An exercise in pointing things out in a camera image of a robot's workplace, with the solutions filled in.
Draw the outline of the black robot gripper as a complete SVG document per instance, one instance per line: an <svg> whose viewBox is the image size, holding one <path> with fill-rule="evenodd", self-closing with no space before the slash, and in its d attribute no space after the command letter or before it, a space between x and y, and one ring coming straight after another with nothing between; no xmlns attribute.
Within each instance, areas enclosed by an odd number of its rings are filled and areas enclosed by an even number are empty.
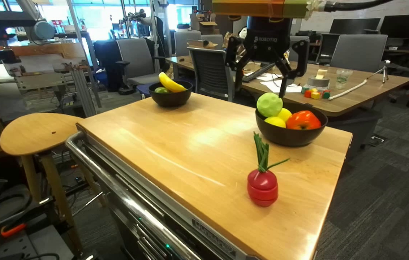
<svg viewBox="0 0 409 260"><path fill-rule="evenodd" d="M250 16L245 39L231 35L227 39L225 62L234 71L234 91L238 92L242 79L240 59L244 53L250 61L274 62L282 58L282 84L279 97L283 98L287 85L302 77L308 68L309 40L289 39L290 19L269 19Z"/></svg>

